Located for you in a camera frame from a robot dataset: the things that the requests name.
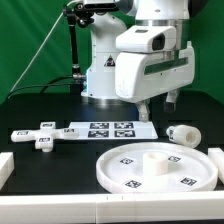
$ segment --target white tube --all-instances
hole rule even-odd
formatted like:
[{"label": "white tube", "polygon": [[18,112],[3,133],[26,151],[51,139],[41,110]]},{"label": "white tube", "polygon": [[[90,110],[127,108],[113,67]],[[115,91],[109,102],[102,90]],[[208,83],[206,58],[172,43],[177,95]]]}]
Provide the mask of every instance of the white tube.
[{"label": "white tube", "polygon": [[196,148],[201,142],[201,133],[197,128],[187,125],[171,126],[166,130],[171,142]]},{"label": "white tube", "polygon": [[145,153],[143,155],[143,172],[148,176],[166,174],[168,170],[168,155],[162,152]]}]

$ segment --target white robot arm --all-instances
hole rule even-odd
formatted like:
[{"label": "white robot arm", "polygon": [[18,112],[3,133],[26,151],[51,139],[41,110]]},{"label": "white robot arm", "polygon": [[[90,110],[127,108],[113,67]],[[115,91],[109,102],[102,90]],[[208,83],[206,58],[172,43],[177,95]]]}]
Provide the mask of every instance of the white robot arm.
[{"label": "white robot arm", "polygon": [[136,103],[142,121],[148,120],[145,100],[168,92],[169,101],[194,79],[188,4],[188,0],[135,0],[136,25],[116,40],[122,51],[116,62],[116,94]]}]

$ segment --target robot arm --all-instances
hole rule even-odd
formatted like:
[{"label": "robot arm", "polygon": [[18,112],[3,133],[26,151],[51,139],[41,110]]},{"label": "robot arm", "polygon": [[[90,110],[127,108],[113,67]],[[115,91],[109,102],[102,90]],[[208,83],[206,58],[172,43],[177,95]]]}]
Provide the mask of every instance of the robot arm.
[{"label": "robot arm", "polygon": [[116,4],[135,16],[136,25],[116,39],[121,53],[116,60],[115,91],[123,101],[137,105],[140,120],[148,120],[148,99],[167,92],[167,103],[170,99],[173,103],[178,89],[192,83],[195,56],[188,41],[189,17],[207,1],[84,0],[86,8],[113,8]]}]

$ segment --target white foam block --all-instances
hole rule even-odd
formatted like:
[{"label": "white foam block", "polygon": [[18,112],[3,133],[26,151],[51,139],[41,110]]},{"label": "white foam block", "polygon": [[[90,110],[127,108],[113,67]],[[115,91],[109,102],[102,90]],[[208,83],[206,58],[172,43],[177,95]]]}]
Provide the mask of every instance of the white foam block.
[{"label": "white foam block", "polygon": [[219,179],[224,184],[224,152],[220,148],[209,148],[208,149],[208,157],[218,167]]},{"label": "white foam block", "polygon": [[14,170],[13,153],[0,154],[0,190]]}]

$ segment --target black cable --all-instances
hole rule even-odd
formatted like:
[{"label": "black cable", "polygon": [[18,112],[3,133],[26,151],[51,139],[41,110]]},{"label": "black cable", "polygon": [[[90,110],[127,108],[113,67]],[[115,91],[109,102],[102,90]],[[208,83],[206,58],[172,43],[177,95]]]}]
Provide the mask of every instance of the black cable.
[{"label": "black cable", "polygon": [[[59,82],[59,81],[61,81],[61,80],[65,80],[65,79],[72,79],[72,78],[73,78],[72,75],[70,75],[70,76],[62,76],[62,77],[58,77],[58,78],[56,78],[56,79],[51,80],[51,81],[48,82],[46,85],[51,85],[51,84],[54,84],[55,82]],[[41,94],[44,93],[44,92],[47,90],[48,87],[49,87],[49,86],[44,86],[44,88],[40,91],[40,93],[41,93]]]},{"label": "black cable", "polygon": [[15,92],[24,90],[24,89],[32,89],[32,88],[43,88],[43,87],[61,87],[61,86],[70,86],[72,83],[64,83],[64,84],[48,84],[48,85],[33,85],[33,86],[24,86],[18,89],[15,89],[11,91],[5,98],[5,100],[8,100]]}]

